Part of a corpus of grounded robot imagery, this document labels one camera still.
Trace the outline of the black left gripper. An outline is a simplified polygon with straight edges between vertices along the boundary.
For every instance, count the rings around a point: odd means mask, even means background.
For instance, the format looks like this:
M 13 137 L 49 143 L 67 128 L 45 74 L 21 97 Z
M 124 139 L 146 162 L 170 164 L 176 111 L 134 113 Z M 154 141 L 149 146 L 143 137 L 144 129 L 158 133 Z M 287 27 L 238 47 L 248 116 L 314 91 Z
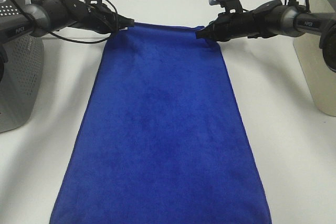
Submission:
M 80 0 L 62 0 L 62 3 L 75 21 L 70 25 L 72 28 L 109 34 L 135 25 L 134 19 L 114 13 L 105 4 L 89 5 Z

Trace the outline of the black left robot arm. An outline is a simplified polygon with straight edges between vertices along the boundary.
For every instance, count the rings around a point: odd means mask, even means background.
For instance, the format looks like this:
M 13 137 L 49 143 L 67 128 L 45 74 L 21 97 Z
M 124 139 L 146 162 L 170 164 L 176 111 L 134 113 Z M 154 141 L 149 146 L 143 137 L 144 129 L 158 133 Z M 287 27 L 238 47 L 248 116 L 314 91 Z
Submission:
M 86 4 L 80 0 L 32 0 L 20 7 L 15 0 L 9 1 L 14 5 L 15 14 L 1 17 L 1 78 L 8 62 L 3 45 L 24 35 L 42 37 L 51 34 L 62 39 L 55 31 L 71 27 L 113 37 L 118 31 L 135 25 L 134 19 L 119 15 L 104 4 Z

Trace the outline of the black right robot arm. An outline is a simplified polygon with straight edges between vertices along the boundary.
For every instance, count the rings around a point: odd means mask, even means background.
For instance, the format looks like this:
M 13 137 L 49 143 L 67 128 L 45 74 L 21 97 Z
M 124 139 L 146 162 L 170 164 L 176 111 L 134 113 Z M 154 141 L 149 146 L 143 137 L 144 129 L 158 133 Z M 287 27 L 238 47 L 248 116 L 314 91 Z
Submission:
M 323 60 L 335 72 L 335 13 L 304 13 L 295 6 L 274 0 L 248 12 L 219 14 L 196 32 L 196 38 L 227 42 L 243 37 L 300 37 L 304 34 L 320 37 Z

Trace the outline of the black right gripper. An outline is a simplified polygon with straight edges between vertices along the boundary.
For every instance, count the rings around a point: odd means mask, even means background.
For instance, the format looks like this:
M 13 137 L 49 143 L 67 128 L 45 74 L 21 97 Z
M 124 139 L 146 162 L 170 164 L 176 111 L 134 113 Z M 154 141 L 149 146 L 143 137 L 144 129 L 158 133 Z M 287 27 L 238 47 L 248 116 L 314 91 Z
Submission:
M 227 42 L 235 38 L 261 37 L 259 20 L 252 11 L 243 13 L 218 14 L 206 27 L 195 32 L 196 38 Z

